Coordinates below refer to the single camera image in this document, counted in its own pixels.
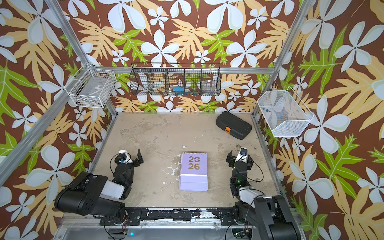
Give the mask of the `purple calendar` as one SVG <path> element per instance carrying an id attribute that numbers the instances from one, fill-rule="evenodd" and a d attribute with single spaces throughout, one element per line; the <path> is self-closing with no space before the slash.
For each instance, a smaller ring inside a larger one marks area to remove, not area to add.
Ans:
<path id="1" fill-rule="evenodd" d="M 180 190 L 195 192 L 208 191 L 207 153 L 182 153 Z"/>

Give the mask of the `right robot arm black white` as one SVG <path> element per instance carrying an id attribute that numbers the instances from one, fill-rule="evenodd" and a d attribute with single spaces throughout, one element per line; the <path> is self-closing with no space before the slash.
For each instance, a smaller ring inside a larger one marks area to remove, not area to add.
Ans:
<path id="1" fill-rule="evenodd" d="M 244 226 L 244 235 L 251 237 L 251 226 L 258 229 L 262 240 L 300 240 L 301 233 L 292 211 L 281 195 L 267 196 L 251 186 L 248 171 L 255 164 L 246 148 L 237 156 L 229 152 L 226 162 L 232 169 L 230 190 L 238 201 L 233 207 L 235 223 Z"/>

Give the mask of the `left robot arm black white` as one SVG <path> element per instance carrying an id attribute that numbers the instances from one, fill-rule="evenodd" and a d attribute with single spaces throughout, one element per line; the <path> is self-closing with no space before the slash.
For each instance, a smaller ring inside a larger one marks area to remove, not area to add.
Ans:
<path id="1" fill-rule="evenodd" d="M 134 171 L 144 163 L 141 151 L 137 158 L 121 150 L 111 158 L 117 165 L 113 180 L 102 175 L 81 173 L 58 193 L 55 208 L 64 213 L 81 216 L 95 215 L 109 221 L 122 223 L 126 218 L 125 200 L 134 182 Z"/>

